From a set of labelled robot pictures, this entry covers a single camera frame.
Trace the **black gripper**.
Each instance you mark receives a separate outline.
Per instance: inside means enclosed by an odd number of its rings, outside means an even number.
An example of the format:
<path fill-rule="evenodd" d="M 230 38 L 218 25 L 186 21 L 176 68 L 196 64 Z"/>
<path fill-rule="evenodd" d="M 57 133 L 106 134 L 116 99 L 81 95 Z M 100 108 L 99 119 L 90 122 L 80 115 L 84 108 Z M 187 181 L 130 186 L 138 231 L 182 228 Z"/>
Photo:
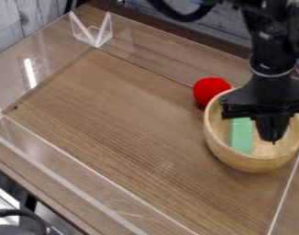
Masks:
<path fill-rule="evenodd" d="M 256 119 L 262 140 L 276 143 L 286 134 L 291 117 L 299 113 L 299 79 L 254 76 L 219 97 L 219 103 L 223 118 Z"/>

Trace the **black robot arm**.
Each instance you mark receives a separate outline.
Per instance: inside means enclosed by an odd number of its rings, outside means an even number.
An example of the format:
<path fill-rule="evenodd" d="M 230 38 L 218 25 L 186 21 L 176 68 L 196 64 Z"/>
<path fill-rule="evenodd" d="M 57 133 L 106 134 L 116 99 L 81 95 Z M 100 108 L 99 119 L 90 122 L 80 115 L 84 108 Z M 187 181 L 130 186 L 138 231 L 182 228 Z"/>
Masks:
<path fill-rule="evenodd" d="M 198 8 L 180 13 L 164 0 L 147 0 L 160 14 L 192 22 L 223 3 L 242 12 L 251 37 L 248 82 L 219 98 L 224 118 L 250 118 L 260 139 L 282 140 L 299 113 L 299 79 L 291 76 L 299 60 L 299 0 L 191 0 Z"/>

